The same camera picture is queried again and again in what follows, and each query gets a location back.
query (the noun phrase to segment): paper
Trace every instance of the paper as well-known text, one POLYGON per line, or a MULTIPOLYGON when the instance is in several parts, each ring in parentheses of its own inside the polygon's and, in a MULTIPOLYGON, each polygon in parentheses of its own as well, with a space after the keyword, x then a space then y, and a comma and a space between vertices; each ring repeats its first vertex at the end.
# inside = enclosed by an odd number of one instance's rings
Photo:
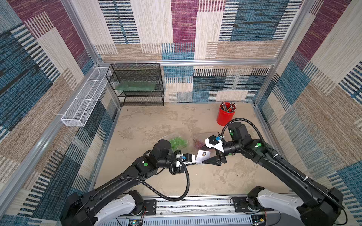
POLYGON ((211 152, 199 150, 196 157, 196 162, 202 163, 210 158, 211 152))

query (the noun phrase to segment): red cup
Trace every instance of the red cup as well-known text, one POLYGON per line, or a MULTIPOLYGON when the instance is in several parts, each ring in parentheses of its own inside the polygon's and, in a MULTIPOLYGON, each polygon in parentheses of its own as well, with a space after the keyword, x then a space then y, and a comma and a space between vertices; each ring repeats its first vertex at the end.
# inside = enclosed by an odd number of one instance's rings
MULTIPOLYGON (((228 103, 228 102, 225 102, 225 104, 226 104, 226 109, 228 109, 231 105, 231 103, 228 103)), ((234 117, 234 114, 235 114, 235 112, 226 112, 226 111, 222 110, 221 105, 220 105, 219 113, 218 113, 218 117, 216 118, 216 121, 219 125, 225 126, 226 123, 228 123, 232 119, 232 117, 234 117)))

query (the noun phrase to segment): black wire shelf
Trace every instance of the black wire shelf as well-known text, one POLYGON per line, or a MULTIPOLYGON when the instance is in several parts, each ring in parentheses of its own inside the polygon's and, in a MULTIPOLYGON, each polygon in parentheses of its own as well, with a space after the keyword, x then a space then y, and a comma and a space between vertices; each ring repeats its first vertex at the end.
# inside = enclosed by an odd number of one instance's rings
POLYGON ((163 106, 160 64, 111 64, 106 76, 121 106, 163 106))

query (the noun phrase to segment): stained floor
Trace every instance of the stained floor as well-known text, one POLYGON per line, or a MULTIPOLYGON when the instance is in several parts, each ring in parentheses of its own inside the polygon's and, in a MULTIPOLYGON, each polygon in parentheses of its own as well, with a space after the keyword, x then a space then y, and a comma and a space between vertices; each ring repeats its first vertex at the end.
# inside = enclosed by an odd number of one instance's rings
MULTIPOLYGON (((96 182, 96 188, 123 172, 132 162, 162 137, 180 130, 189 141, 183 152, 197 153, 193 139, 205 139, 209 134, 221 132, 217 124, 219 103, 165 104, 165 106, 123 107, 106 152, 96 182)), ((247 118, 263 134, 253 107, 248 103, 238 103, 234 118, 247 118)), ((252 138, 256 132, 247 125, 252 138)), ((227 141, 231 140, 225 133, 227 141)), ((245 194, 255 186, 263 186, 273 192, 287 193, 288 187, 276 176, 256 165, 241 154, 227 157, 227 164, 193 165, 188 167, 190 174, 189 195, 245 194)), ((171 175, 164 170, 157 176, 147 179, 147 183, 168 196, 181 195, 186 187, 185 174, 171 175)), ((155 195, 140 184, 136 189, 143 196, 155 195)))

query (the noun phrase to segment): white wire basket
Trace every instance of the white wire basket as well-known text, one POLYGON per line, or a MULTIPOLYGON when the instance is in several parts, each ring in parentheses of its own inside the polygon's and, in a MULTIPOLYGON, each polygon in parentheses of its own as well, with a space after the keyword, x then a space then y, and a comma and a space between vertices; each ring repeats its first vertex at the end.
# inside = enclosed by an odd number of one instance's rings
POLYGON ((98 67, 93 71, 62 117, 66 126, 85 126, 108 82, 106 75, 111 76, 108 68, 98 67))

